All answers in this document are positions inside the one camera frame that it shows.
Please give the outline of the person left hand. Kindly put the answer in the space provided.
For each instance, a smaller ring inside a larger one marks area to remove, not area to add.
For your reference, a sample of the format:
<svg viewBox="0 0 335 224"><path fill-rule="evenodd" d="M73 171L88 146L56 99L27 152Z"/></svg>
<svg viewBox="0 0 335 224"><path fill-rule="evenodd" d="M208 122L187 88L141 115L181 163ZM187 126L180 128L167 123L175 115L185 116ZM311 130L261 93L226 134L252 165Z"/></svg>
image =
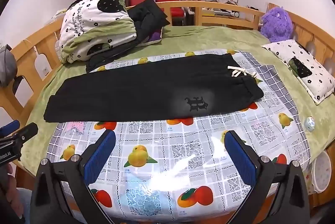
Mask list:
<svg viewBox="0 0 335 224"><path fill-rule="evenodd" d="M5 194L6 199L10 203L11 208L15 211L16 215L22 219L24 215L24 206L21 200L20 192L17 189L16 178L13 176L13 167L11 164L7 164L5 169L8 178L7 191Z"/></svg>

